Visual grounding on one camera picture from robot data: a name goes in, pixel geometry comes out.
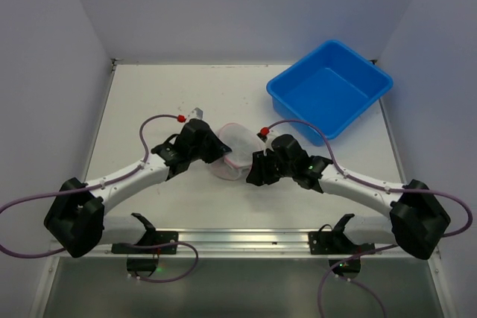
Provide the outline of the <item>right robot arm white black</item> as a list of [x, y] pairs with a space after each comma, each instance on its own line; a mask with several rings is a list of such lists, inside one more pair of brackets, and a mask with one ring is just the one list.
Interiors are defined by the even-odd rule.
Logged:
[[337, 169], [333, 160], [309, 155], [291, 135], [278, 136], [252, 158], [249, 184], [271, 185], [288, 177], [306, 190], [343, 197], [376, 212], [372, 217], [345, 214], [330, 232], [317, 235], [317, 244], [327, 254], [387, 244], [427, 260], [450, 224], [449, 215], [424, 183], [380, 182]]

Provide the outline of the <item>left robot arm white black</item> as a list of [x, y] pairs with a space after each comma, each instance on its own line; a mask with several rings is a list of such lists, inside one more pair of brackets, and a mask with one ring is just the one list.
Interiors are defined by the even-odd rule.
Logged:
[[100, 244], [153, 252], [160, 243], [154, 225], [143, 215], [111, 217], [120, 203], [154, 185], [187, 171], [201, 160], [211, 164], [231, 153], [210, 126], [200, 119], [187, 121], [180, 133], [145, 149], [143, 159], [90, 182], [71, 178], [63, 183], [44, 225], [73, 258]]

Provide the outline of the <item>white mesh laundry bag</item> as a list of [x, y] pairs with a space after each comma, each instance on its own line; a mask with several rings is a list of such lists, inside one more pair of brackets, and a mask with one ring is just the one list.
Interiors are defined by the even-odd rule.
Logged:
[[246, 177], [253, 164], [253, 153], [264, 150], [264, 143], [246, 127], [225, 124], [216, 133], [232, 152], [209, 165], [209, 171], [218, 178], [236, 181]]

